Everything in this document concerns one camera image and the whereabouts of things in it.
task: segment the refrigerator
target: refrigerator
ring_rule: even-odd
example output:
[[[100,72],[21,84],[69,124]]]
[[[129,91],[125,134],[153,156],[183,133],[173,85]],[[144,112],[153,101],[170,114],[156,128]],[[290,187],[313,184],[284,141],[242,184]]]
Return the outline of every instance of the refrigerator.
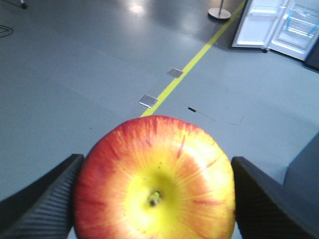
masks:
[[[233,47],[305,60],[319,37],[319,0],[247,0]]]

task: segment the apple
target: apple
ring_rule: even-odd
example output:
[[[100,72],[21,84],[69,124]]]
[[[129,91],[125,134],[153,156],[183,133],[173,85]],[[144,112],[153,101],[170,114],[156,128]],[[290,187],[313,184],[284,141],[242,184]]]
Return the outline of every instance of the apple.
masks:
[[[132,119],[89,152],[74,213],[79,239],[229,239],[233,171],[199,127],[165,116]]]

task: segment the floor marking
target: floor marking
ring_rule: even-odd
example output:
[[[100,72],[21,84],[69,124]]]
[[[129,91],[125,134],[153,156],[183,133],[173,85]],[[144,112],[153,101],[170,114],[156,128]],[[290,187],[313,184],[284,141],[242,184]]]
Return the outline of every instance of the floor marking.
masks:
[[[206,54],[206,52],[214,45],[214,43],[220,38],[220,36],[226,31],[229,25],[238,18],[239,11],[244,7],[245,1],[243,1],[236,10],[232,13],[231,18],[216,32],[215,35],[203,46],[203,48],[191,59],[191,61],[182,69],[183,74],[179,78],[175,78],[172,82],[162,91],[158,97],[158,102],[150,109],[146,109],[141,117],[150,116],[158,109],[158,107],[164,102],[164,100],[170,95],[176,86],[184,79],[184,77],[191,71],[191,69],[197,64],[197,62]]]

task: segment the metal floor plate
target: metal floor plate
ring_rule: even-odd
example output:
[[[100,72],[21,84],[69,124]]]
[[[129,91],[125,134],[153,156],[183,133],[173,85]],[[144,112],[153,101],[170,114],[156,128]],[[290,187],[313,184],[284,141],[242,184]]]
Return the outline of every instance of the metal floor plate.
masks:
[[[148,95],[143,95],[139,103],[147,108],[152,108],[159,100]]]
[[[178,78],[180,77],[184,72],[182,72],[181,70],[179,69],[176,69],[176,68],[171,68],[169,71],[168,71],[168,75],[170,76],[173,76],[174,78]]]

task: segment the pole base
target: pole base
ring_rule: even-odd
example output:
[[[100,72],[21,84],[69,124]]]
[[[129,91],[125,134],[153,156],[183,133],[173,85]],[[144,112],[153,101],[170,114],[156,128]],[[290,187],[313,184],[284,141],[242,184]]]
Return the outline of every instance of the pole base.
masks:
[[[208,10],[208,14],[212,16],[215,19],[218,20],[227,20],[231,17],[231,13],[225,9],[220,9],[220,8],[210,8]]]

